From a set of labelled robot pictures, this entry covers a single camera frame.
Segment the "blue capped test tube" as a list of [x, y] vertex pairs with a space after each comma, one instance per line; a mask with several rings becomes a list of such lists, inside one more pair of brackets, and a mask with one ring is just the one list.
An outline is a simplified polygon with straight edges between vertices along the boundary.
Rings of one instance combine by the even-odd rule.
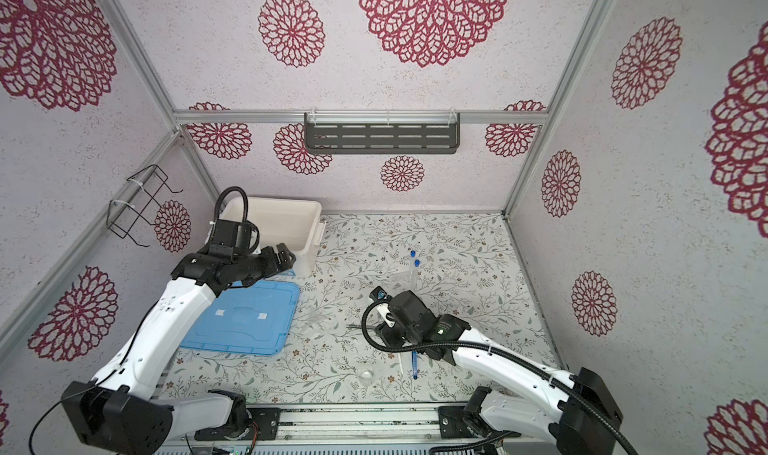
[[421, 261], [419, 259], [414, 259], [412, 261], [409, 280], [410, 280], [410, 290], [413, 292], [416, 292], [418, 289], [420, 265], [421, 265]]
[[408, 288], [411, 291], [415, 291], [417, 288], [419, 266], [420, 266], [420, 260], [417, 258], [416, 251], [411, 250], [409, 271], [408, 271]]

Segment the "white plastic storage bin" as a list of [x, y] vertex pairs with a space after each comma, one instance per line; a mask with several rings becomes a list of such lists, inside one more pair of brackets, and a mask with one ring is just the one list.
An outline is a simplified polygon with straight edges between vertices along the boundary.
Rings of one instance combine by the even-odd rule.
[[278, 252], [284, 243], [296, 257], [293, 267], [275, 277], [306, 278], [313, 274], [325, 223], [320, 221], [322, 206], [312, 200], [248, 197], [247, 220], [260, 231], [260, 242], [254, 256], [266, 247]]

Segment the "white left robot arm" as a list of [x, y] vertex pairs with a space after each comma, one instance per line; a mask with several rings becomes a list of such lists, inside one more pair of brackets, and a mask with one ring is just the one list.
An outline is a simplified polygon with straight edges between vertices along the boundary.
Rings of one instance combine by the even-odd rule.
[[250, 415], [241, 395], [212, 390], [169, 402], [152, 396], [190, 328], [223, 291], [290, 270], [295, 261], [283, 243], [257, 254], [186, 255], [118, 353], [90, 381], [65, 389], [61, 405], [80, 442], [118, 454], [152, 454], [167, 439], [201, 430], [243, 435]]

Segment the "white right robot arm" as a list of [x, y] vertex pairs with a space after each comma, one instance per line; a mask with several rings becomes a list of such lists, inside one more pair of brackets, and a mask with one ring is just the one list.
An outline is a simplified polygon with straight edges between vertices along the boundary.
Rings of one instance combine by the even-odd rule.
[[561, 454], [625, 453], [635, 448], [621, 432], [623, 414], [603, 379], [583, 368], [573, 374], [535, 362], [493, 341], [469, 322], [436, 315], [412, 291], [395, 296], [375, 287], [361, 316], [366, 342], [385, 353], [422, 354], [498, 384], [476, 388], [448, 418], [458, 437], [475, 442], [438, 445], [432, 454], [496, 454], [504, 440], [532, 437]]

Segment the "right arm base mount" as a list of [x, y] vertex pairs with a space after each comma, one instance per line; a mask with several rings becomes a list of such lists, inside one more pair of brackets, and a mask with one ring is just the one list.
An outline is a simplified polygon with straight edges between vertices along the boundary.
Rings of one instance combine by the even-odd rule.
[[443, 440], [484, 438], [488, 429], [477, 414], [465, 407], [442, 405], [437, 409], [440, 437]]

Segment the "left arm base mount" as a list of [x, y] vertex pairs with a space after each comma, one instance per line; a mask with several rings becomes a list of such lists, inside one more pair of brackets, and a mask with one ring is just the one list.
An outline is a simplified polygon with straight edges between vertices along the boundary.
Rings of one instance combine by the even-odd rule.
[[274, 441], [277, 438], [280, 417], [280, 408], [249, 407], [244, 425], [221, 426], [198, 430], [193, 435], [194, 441]]

